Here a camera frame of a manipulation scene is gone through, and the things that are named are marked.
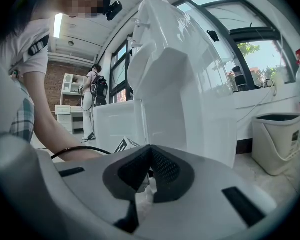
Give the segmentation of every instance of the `black cable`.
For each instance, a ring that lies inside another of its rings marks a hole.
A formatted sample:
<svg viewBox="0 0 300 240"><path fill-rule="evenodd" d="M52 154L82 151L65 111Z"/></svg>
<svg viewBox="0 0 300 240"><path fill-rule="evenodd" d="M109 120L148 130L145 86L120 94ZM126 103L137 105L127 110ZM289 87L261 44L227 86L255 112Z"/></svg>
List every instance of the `black cable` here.
<svg viewBox="0 0 300 240"><path fill-rule="evenodd" d="M99 151L99 152L105 153L107 155L111 155L110 152L105 151L105 150L100 149L100 148L97 148L97 147L93 147L93 146L75 146L75 147L66 148L66 149L60 151L59 153L56 153L55 155L53 155L51 157L51 159L55 159L55 158L61 156L64 153L71 152L71 151L76 151L76 150L95 150L95 151Z"/></svg>

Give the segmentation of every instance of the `cable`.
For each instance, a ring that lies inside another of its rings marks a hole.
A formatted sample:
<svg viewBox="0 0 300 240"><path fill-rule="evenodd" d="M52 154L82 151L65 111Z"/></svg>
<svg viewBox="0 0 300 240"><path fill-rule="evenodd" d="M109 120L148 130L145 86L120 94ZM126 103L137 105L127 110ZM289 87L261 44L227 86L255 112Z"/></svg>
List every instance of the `cable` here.
<svg viewBox="0 0 300 240"><path fill-rule="evenodd" d="M243 119L245 119L247 116L249 116L249 115L252 113L252 111L254 111L255 108L256 108L257 106L259 106L259 105L266 99L266 97L268 97L268 95L271 93L272 87L273 87L274 85L275 85L275 82L273 81L273 82L272 82L272 85L271 85L271 87L270 87L270 90L269 90L269 92L266 94L266 96L264 96L264 98L263 98L258 104L256 104L256 105L253 107L253 109L250 110L250 112L249 112L248 114L246 114L243 118L241 118L240 120L238 120L237 123L239 123L240 121L242 121Z"/></svg>
<svg viewBox="0 0 300 240"><path fill-rule="evenodd" d="M51 157L51 159L55 159L55 158L61 156L64 153L71 152L71 151L76 151L76 150L94 150L94 151L99 151L99 152L105 153L107 155L111 155L110 152L105 151L105 150L100 149L100 148L97 148L97 147L93 147L93 146L75 146L75 147L66 148L66 149L60 151L59 153L56 153L55 155L53 155Z"/></svg>

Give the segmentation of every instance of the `tree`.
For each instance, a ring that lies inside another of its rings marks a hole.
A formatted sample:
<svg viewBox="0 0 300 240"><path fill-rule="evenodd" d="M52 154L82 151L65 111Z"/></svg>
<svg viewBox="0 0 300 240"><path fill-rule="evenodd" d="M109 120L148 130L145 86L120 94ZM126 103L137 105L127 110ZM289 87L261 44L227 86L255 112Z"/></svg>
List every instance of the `tree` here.
<svg viewBox="0 0 300 240"><path fill-rule="evenodd" d="M242 53L243 57L246 57L249 54L253 54L255 52L260 51L260 45L253 45L248 42L239 43L238 48Z"/></svg>

